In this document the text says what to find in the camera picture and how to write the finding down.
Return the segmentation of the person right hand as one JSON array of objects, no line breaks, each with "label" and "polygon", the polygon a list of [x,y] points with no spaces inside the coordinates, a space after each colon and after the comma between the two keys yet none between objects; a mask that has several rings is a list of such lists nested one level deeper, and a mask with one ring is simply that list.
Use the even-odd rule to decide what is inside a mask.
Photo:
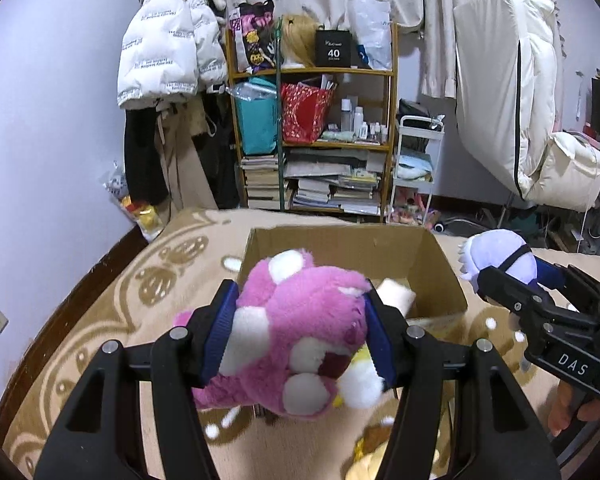
[{"label": "person right hand", "polygon": [[570,424],[573,416],[580,422],[596,422],[600,420],[600,399],[582,404],[577,410],[574,408],[576,401],[574,390],[566,382],[560,382],[556,390],[556,398],[548,414],[547,426],[553,437],[558,437]]}]

